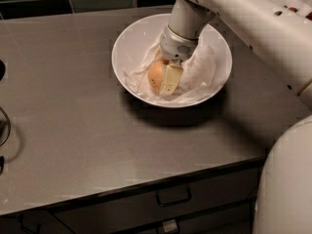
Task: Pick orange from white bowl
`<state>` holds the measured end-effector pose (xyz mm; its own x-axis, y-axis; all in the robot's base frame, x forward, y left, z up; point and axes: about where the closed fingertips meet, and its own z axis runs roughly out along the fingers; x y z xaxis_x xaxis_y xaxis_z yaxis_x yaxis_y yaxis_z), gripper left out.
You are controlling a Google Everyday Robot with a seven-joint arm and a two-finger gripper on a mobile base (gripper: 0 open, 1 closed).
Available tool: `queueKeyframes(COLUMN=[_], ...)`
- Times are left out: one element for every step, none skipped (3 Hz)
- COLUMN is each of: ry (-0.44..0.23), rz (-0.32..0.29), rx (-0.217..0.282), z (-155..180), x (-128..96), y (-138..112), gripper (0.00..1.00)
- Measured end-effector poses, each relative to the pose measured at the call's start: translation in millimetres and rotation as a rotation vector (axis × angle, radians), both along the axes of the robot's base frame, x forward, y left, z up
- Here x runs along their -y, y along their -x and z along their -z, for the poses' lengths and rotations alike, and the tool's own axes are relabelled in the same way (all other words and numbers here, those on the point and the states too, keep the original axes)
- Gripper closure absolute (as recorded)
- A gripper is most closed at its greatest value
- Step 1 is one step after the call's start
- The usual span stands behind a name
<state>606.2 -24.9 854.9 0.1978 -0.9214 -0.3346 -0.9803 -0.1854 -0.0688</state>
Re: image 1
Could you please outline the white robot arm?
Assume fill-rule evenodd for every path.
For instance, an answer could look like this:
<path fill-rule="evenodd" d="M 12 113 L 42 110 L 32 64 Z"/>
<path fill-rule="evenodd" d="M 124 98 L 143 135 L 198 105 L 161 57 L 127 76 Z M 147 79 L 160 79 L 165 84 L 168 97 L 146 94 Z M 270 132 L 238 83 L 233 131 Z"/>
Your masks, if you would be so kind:
<path fill-rule="evenodd" d="M 166 59 L 186 59 L 209 9 L 311 105 L 311 21 L 269 0 L 176 0 L 160 40 Z M 299 121 L 266 158 L 253 234 L 312 234 L 312 119 Z"/>

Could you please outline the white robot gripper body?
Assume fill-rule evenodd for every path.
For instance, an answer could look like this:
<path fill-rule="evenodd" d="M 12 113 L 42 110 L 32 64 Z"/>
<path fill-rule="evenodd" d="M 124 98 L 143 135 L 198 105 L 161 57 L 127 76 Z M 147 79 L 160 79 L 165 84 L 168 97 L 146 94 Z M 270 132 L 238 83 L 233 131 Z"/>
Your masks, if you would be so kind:
<path fill-rule="evenodd" d="M 162 57 L 166 60 L 185 61 L 194 53 L 197 40 L 189 40 L 175 34 L 167 25 L 160 35 L 159 47 Z"/>

